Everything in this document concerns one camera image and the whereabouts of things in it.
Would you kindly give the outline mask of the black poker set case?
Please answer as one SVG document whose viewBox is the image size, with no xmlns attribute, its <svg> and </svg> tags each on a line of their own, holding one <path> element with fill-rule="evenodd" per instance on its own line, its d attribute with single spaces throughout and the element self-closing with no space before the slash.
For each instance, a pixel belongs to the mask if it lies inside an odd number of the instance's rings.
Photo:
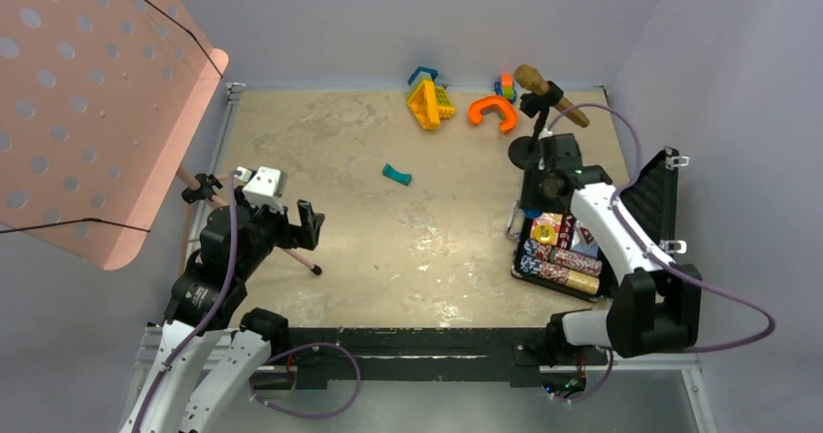
<svg viewBox="0 0 823 433">
<path fill-rule="evenodd" d="M 644 234 L 658 244 L 664 244 L 675 238 L 678 168 L 687 163 L 688 158 L 681 156 L 678 150 L 665 147 L 642 167 L 638 182 L 620 194 L 627 213 L 632 215 Z M 575 222 L 579 220 L 585 226 L 586 223 L 571 213 L 563 216 L 560 243 L 554 247 L 570 250 Z M 519 270 L 521 248 L 527 239 L 531 239 L 529 233 L 532 223 L 533 219 L 524 218 L 512 261 L 511 275 L 513 277 L 591 302 L 600 298 L 611 298 L 616 293 L 619 288 L 617 274 L 613 271 L 604 249 L 598 243 L 598 237 L 593 235 L 587 226 L 599 246 L 597 259 L 603 264 L 599 276 L 600 287 L 596 295 L 588 295 L 540 276 L 522 273 Z"/>
</svg>

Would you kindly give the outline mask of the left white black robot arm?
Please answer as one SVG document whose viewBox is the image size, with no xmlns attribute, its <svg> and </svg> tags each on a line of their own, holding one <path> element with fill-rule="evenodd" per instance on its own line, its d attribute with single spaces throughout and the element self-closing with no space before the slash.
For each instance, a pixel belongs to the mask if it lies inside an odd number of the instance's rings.
<svg viewBox="0 0 823 433">
<path fill-rule="evenodd" d="M 314 250 L 325 220 L 301 200 L 300 224 L 289 223 L 280 201 L 287 176 L 278 169 L 239 167 L 231 176 L 240 184 L 231 187 L 228 204 L 209 214 L 199 249 L 173 284 L 161 341 L 125 432 L 203 432 L 257 365 L 288 355 L 287 319 L 257 309 L 244 316 L 212 372 L 201 375 L 253 272 L 274 249 Z"/>
</svg>

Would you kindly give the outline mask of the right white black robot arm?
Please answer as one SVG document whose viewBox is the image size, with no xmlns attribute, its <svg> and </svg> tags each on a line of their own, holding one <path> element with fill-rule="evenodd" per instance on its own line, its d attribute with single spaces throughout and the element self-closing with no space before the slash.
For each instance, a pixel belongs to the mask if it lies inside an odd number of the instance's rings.
<svg viewBox="0 0 823 433">
<path fill-rule="evenodd" d="M 606 311 L 555 314 L 540 344 L 549 365 L 571 363 L 585 347 L 624 358 L 691 348 L 699 332 L 702 278 L 678 265 L 640 228 L 599 165 L 586 166 L 572 134 L 539 141 L 541 157 L 524 168 L 521 203 L 582 221 L 618 284 Z"/>
</svg>

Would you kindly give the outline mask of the yellow round dealer button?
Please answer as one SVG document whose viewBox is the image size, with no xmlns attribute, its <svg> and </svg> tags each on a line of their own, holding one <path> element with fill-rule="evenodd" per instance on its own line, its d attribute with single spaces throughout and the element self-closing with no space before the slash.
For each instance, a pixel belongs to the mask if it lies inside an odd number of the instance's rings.
<svg viewBox="0 0 823 433">
<path fill-rule="evenodd" d="M 558 232 L 555 227 L 548 223 L 541 223 L 534 226 L 532 238 L 543 245 L 555 246 Z"/>
</svg>

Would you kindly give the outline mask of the triangular red black button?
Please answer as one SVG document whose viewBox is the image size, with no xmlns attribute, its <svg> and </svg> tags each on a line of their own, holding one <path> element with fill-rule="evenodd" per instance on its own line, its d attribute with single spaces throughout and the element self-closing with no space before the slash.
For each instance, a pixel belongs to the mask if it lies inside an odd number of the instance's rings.
<svg viewBox="0 0 823 433">
<path fill-rule="evenodd" d="M 587 247 L 595 243 L 591 232 L 585 226 L 579 225 L 576 228 L 576 238 L 581 244 L 585 244 Z"/>
</svg>

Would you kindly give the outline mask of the blue round dealer button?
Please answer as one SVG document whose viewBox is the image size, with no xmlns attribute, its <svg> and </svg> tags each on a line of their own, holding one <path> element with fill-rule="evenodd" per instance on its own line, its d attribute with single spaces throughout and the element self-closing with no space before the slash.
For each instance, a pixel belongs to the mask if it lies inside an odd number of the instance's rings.
<svg viewBox="0 0 823 433">
<path fill-rule="evenodd" d="M 528 210 L 524 210 L 523 214 L 526 217 L 530 218 L 530 219 L 535 219 L 535 218 L 539 218 L 543 214 L 543 212 L 540 211 L 540 210 L 528 209 Z"/>
</svg>

